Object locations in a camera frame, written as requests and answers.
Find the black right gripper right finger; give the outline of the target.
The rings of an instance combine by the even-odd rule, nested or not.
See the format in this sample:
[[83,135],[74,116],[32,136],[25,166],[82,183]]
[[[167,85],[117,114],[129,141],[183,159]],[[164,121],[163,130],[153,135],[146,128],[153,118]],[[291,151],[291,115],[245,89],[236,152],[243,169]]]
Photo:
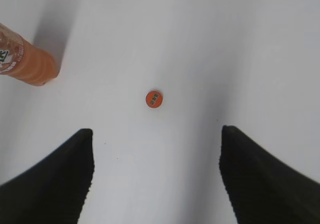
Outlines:
[[320,185],[223,126],[219,170],[239,224],[318,224]]

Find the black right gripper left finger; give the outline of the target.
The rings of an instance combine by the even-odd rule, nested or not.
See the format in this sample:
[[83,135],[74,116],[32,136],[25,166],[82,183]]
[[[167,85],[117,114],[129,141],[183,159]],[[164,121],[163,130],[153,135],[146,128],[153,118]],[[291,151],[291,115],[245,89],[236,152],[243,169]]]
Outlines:
[[95,164],[93,131],[80,129],[30,169],[0,187],[2,224],[76,224]]

